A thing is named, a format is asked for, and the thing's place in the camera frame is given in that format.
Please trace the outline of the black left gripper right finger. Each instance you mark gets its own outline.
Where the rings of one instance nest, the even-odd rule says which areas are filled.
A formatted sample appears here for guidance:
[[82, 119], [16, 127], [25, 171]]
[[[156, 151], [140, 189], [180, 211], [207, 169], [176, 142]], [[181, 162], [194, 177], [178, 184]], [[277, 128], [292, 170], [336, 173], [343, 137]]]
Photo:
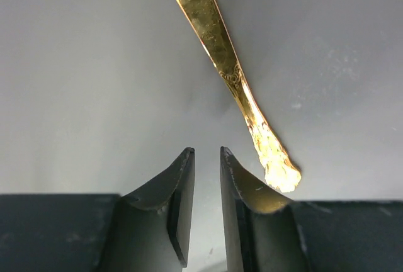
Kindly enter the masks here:
[[294, 201], [220, 150], [229, 271], [401, 271], [401, 201]]

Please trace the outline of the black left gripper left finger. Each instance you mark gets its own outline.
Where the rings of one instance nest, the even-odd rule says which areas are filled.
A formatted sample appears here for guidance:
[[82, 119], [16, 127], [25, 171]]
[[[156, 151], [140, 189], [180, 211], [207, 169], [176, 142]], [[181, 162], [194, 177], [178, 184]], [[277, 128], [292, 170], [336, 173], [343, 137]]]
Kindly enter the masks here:
[[118, 194], [1, 195], [2, 271], [182, 271], [195, 151]]

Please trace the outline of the gold metal knife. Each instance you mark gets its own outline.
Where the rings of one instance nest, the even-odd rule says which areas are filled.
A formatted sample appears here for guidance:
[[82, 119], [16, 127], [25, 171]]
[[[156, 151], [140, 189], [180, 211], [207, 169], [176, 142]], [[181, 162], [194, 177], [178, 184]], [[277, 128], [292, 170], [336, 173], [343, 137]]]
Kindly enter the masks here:
[[204, 50], [233, 95], [248, 127], [266, 184], [293, 192], [302, 173], [259, 109], [247, 83], [216, 0], [176, 0]]

